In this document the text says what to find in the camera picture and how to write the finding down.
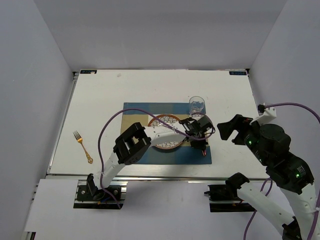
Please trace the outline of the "gold knife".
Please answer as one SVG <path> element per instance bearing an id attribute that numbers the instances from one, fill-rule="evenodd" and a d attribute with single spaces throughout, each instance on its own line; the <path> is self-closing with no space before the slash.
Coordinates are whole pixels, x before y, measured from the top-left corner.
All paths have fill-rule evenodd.
<path id="1" fill-rule="evenodd" d="M 201 150 L 201 153 L 202 153 L 202 155 L 205 157 L 205 156 L 207 155 L 207 148 L 206 148 L 206 147 L 203 148 L 203 149 Z"/>

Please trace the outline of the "clear drinking glass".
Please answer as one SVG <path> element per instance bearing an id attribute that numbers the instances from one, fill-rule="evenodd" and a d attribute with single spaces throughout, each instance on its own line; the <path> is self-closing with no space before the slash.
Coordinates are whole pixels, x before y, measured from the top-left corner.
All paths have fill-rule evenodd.
<path id="1" fill-rule="evenodd" d="M 189 99 L 189 116 L 197 117 L 204 113 L 205 100 L 200 96 L 193 96 Z"/>

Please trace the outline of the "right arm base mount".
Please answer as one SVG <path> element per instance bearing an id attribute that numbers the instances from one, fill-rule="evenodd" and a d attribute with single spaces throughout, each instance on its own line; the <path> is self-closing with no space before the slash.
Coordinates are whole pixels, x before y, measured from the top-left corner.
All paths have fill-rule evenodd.
<path id="1" fill-rule="evenodd" d="M 234 195 L 226 184 L 210 184 L 204 195 L 209 198 L 211 213 L 246 213 L 254 212 L 254 208 Z"/>

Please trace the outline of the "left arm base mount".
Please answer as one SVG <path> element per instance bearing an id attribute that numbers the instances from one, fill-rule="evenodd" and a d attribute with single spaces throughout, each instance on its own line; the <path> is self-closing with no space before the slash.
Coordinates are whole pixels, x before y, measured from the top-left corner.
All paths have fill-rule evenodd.
<path id="1" fill-rule="evenodd" d="M 124 204 L 127 187 L 124 185 L 110 185 L 107 190 L 112 193 L 116 201 L 103 190 L 98 190 L 97 194 L 92 196 L 87 185 L 78 185 L 74 199 L 74 209 L 93 209 L 93 210 L 120 210 Z"/>

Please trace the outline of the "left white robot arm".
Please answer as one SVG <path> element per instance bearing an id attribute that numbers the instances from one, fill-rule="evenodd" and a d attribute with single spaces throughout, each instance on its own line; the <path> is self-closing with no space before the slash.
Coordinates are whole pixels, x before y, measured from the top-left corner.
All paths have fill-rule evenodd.
<path id="1" fill-rule="evenodd" d="M 103 159 L 101 139 L 98 138 L 98 155 L 101 161 L 101 169 L 98 173 L 91 173 L 86 180 L 88 193 L 94 199 L 99 200 L 109 194 L 107 190 L 111 181 L 125 167 L 137 163 L 147 152 L 156 145 L 171 142 L 190 142 L 195 149 L 204 151 L 207 139 L 215 133 L 215 127 L 206 116 L 201 118 L 186 118 L 175 123 L 161 122 L 157 126 L 143 126 L 141 123 L 133 123 L 115 140 L 115 145 L 107 160 Z"/>

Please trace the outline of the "blue beige placemat cloth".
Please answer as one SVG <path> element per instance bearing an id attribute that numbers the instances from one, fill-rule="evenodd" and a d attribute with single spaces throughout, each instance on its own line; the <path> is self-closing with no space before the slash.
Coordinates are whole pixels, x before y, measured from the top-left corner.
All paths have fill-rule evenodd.
<path id="1" fill-rule="evenodd" d="M 180 120 L 189 117 L 187 102 L 125 102 L 123 109 L 131 110 L 122 114 L 121 133 L 136 122 L 141 123 L 142 126 L 148 126 L 151 116 L 132 109 L 141 109 L 155 116 L 170 114 L 177 116 Z M 206 156 L 203 156 L 201 150 L 192 148 L 187 141 L 170 150 L 152 146 L 137 163 L 140 165 L 210 165 L 212 163 L 211 147 L 207 145 Z"/>

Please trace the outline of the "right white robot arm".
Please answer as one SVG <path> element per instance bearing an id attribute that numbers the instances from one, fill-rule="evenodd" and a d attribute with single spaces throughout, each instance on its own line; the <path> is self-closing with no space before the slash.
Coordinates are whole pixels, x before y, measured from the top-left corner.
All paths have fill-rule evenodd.
<path id="1" fill-rule="evenodd" d="M 288 213 L 255 189 L 249 179 L 238 172 L 229 177 L 226 195 L 248 202 L 263 215 L 284 240 L 318 240 L 320 238 L 320 199 L 316 196 L 315 179 L 309 165 L 290 152 L 291 138 L 276 124 L 261 125 L 252 118 L 235 115 L 217 125 L 220 138 L 246 146 L 266 167 L 266 174 L 285 195 L 293 213 Z"/>

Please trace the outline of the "floral patterned ceramic bowl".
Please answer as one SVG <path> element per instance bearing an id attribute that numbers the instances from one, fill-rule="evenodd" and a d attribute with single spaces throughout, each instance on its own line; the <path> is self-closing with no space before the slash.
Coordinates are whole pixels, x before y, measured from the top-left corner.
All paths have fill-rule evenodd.
<path id="1" fill-rule="evenodd" d="M 176 122 L 180 121 L 180 119 L 177 116 L 172 114 L 160 114 L 160 115 L 157 115 L 156 117 L 158 117 L 161 121 L 171 126 L 174 125 Z M 164 125 L 159 120 L 149 117 L 149 123 L 147 126 L 157 127 L 157 126 L 164 126 Z M 185 138 L 185 136 L 181 134 L 178 134 L 178 136 L 179 136 L 178 139 L 176 137 L 174 140 L 171 140 L 169 142 L 162 142 L 153 146 L 161 150 L 172 150 L 180 146 L 182 144 L 182 140 Z"/>

